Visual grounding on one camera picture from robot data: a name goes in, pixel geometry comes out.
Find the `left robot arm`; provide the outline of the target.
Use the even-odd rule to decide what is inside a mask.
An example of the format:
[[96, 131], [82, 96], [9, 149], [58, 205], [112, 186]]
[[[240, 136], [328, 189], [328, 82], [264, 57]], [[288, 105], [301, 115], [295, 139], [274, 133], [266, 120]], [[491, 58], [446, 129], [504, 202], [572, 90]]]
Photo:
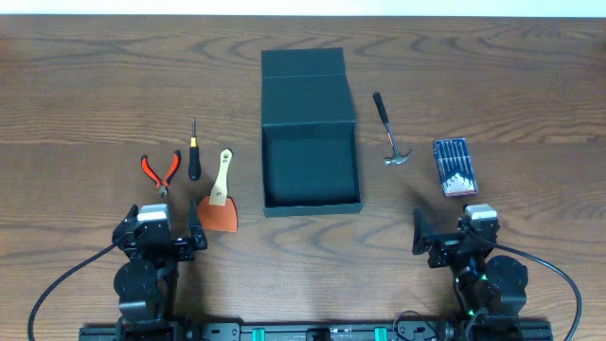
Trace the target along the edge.
[[195, 260], [207, 249], [207, 239], [194, 201], [189, 203], [190, 234], [173, 239], [166, 204], [132, 206], [112, 235], [112, 241], [129, 261], [116, 273], [114, 288], [126, 321], [143, 323], [170, 314], [178, 264]]

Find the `black yellow screwdriver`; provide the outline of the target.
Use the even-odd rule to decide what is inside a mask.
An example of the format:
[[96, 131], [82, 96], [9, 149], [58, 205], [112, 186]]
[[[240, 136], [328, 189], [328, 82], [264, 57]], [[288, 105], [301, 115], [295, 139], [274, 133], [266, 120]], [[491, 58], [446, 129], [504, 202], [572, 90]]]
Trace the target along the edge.
[[196, 118], [192, 119], [191, 138], [189, 143], [188, 177], [191, 181], [198, 181], [201, 176], [200, 152], [196, 135]]

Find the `black handled claw hammer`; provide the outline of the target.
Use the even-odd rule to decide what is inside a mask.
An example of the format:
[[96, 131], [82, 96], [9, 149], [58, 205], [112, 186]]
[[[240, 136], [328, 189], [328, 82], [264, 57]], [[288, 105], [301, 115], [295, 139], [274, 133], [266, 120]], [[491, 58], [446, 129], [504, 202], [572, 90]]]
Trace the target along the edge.
[[413, 153], [413, 150], [410, 149], [406, 154], [401, 153], [399, 146], [397, 144], [396, 138], [393, 134], [386, 109], [384, 107], [382, 95], [379, 92], [375, 92], [373, 94], [373, 99], [374, 99], [375, 105], [377, 107], [378, 113], [380, 115], [380, 118], [383, 122], [383, 125], [386, 129], [386, 132], [387, 132], [387, 135], [389, 138], [389, 142], [392, 147], [393, 154], [394, 154], [392, 157], [385, 158], [384, 163], [387, 167], [402, 165], [409, 160], [409, 158], [411, 157], [411, 155]]

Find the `orange scraper wooden handle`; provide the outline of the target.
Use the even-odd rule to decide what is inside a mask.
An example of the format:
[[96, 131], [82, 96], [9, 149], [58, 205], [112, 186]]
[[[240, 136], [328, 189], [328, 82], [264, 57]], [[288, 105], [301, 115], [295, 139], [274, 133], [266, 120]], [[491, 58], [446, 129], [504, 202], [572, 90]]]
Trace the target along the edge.
[[230, 149], [220, 155], [216, 181], [208, 195], [197, 205], [198, 218], [206, 230], [236, 233], [238, 213], [234, 200], [228, 194], [228, 173], [233, 158]]

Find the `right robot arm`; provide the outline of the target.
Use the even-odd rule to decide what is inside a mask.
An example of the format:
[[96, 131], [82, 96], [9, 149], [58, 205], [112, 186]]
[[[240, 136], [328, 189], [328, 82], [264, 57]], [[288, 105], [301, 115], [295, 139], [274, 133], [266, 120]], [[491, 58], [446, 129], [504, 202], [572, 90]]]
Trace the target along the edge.
[[463, 208], [456, 230], [439, 233], [421, 210], [414, 211], [412, 253], [428, 255], [431, 268], [448, 267], [461, 311], [515, 318], [526, 304], [527, 268], [508, 256], [490, 258], [500, 228], [491, 206]]

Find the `blue drill bit case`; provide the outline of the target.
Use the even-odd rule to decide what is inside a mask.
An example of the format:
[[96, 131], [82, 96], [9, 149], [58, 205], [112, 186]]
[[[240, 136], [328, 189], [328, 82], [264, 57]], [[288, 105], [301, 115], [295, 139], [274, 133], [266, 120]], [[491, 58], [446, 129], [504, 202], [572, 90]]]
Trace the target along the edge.
[[465, 137], [436, 140], [433, 150], [439, 183], [445, 197], [471, 196], [478, 193]]

